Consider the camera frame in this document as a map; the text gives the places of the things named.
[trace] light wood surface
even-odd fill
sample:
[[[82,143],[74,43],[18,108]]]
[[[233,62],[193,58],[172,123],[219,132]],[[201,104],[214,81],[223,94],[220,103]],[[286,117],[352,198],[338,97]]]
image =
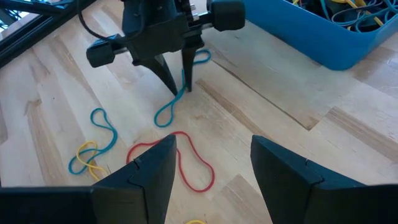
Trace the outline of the light wood surface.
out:
[[[205,1],[192,2],[205,10]],[[102,34],[121,33],[122,9],[121,2],[98,1],[85,18]],[[212,61],[194,68],[193,91],[165,129],[153,117],[171,92],[148,69],[134,67],[128,54],[91,68],[85,50],[94,38],[77,18],[14,59],[0,70],[2,186],[93,184],[87,172],[69,174],[67,164],[86,140],[105,146],[111,139],[90,123],[96,107],[119,132],[115,147],[96,160],[110,172],[124,165],[135,143],[176,130],[193,136],[213,164],[216,182],[205,194],[187,189],[176,173],[166,223],[271,223],[251,167],[253,134],[365,184],[398,182],[397,34],[344,72],[328,70],[250,22],[234,32],[206,30],[203,38]],[[180,53],[165,58],[181,86]],[[190,182],[206,186],[209,171],[186,139],[177,145]]]

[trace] blue plastic bin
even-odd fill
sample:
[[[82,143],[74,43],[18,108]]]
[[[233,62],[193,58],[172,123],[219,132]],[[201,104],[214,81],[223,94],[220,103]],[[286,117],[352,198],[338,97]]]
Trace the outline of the blue plastic bin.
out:
[[[354,66],[398,30],[398,16],[357,33],[284,0],[244,0],[246,19],[332,70]]]

